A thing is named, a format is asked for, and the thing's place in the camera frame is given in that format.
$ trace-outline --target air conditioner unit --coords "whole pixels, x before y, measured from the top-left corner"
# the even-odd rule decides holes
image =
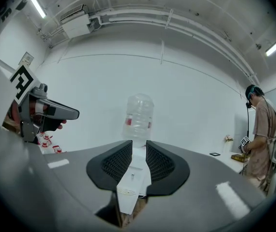
[[[88,11],[86,11],[86,7],[84,4],[81,4],[73,9],[71,9],[70,11],[64,13],[61,15],[60,21],[61,23],[66,23],[69,22],[77,17],[80,17],[82,15],[85,15],[86,13],[88,13]]]

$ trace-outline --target white table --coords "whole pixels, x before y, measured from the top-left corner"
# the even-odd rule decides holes
[[[240,173],[243,170],[243,167],[244,167],[243,162],[240,162],[240,161],[230,158],[232,155],[237,154],[236,152],[225,152],[225,153],[220,153],[220,154],[221,154],[220,156],[214,157],[214,156],[210,155],[210,153],[204,153],[204,155],[213,157],[213,158],[219,160],[220,162],[224,163],[225,165],[227,165],[228,167],[230,167],[237,173]]]

